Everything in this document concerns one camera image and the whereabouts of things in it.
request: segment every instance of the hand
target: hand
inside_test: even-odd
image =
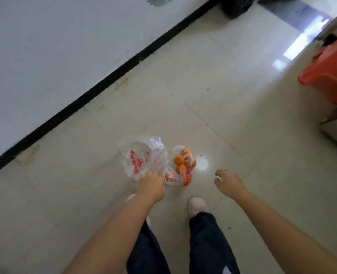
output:
[[[148,172],[138,181],[137,194],[144,195],[154,203],[161,201],[165,197],[165,192],[165,177],[159,176],[158,173]]]
[[[215,172],[215,175],[222,178],[222,181],[215,178],[214,184],[224,195],[235,200],[248,192],[245,185],[242,183],[241,178],[237,174],[231,173],[227,169],[219,169]]]

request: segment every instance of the white wall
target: white wall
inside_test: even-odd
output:
[[[208,0],[0,0],[0,155]]]

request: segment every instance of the leg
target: leg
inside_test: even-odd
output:
[[[126,263],[128,274],[170,274],[166,259],[160,245],[144,222],[136,244]]]
[[[193,215],[189,223],[190,273],[239,274],[235,256],[214,216],[208,213],[206,202],[198,198],[190,207],[192,200],[189,201],[190,216]]]

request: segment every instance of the person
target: person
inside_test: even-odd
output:
[[[232,198],[252,224],[286,274],[337,273],[337,259],[290,221],[251,194],[238,175],[217,170],[214,184]],[[165,178],[148,173],[139,180],[137,193],[99,228],[63,274],[170,273],[156,237],[146,218],[165,196]],[[188,202],[190,226],[190,273],[240,273],[225,236],[206,202]]]

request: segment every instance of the pants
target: pants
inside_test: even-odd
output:
[[[200,212],[190,226],[190,274],[239,274],[235,256],[214,216]],[[128,274],[169,274],[160,245],[145,222],[126,264]]]

